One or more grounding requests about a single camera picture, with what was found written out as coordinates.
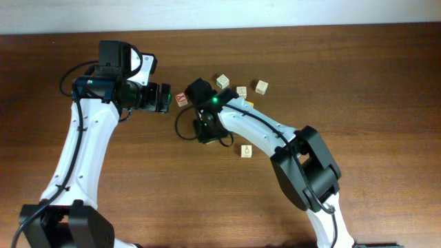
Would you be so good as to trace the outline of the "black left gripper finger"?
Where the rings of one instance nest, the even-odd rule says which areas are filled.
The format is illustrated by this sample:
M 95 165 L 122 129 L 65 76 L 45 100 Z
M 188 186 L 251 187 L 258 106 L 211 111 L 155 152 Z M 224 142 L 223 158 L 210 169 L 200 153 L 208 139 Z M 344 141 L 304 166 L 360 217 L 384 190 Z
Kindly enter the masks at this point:
M 161 85 L 161 99 L 169 100 L 171 97 L 171 85 L 163 83 Z
M 170 110 L 170 103 L 171 101 L 169 99 L 161 100 L 158 111 L 160 113 L 168 113 Z

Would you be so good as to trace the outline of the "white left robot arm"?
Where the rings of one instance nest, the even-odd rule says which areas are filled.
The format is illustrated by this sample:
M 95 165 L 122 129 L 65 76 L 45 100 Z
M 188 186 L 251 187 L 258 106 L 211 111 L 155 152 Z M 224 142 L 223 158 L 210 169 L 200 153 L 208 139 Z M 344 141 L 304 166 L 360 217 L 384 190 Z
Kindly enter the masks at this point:
M 168 84 L 151 83 L 157 59 L 122 41 L 101 41 L 99 58 L 72 83 L 71 119 L 57 168 L 36 205 L 24 205 L 12 246 L 131 247 L 116 238 L 98 211 L 97 192 L 107 145 L 122 112 L 167 113 Z

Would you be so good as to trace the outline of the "red Y wooden block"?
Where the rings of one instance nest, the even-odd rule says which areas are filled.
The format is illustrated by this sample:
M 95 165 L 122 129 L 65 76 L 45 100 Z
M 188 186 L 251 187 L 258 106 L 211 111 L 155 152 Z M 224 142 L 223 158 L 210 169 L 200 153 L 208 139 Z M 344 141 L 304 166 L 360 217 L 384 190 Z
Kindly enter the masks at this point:
M 188 99 L 184 92 L 176 94 L 175 99 L 179 107 L 183 107 L 188 104 Z

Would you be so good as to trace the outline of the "blue M ice cream block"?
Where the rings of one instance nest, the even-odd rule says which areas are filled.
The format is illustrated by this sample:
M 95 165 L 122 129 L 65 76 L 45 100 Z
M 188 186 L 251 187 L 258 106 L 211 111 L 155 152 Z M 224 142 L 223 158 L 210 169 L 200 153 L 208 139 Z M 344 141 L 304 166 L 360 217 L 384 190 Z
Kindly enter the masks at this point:
M 251 158 L 252 157 L 252 146 L 251 145 L 242 145 L 240 151 L 240 156 L 242 158 Z

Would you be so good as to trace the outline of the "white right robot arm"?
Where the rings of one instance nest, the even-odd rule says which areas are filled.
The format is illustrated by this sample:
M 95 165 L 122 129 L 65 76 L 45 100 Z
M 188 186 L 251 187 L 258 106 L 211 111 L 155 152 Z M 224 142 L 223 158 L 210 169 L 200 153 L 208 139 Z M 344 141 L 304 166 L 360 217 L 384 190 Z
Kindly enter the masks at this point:
M 283 194 L 307 213 L 318 247 L 355 247 L 339 205 L 341 171 L 317 130 L 282 125 L 231 89 L 188 96 L 209 133 L 236 133 L 268 155 Z

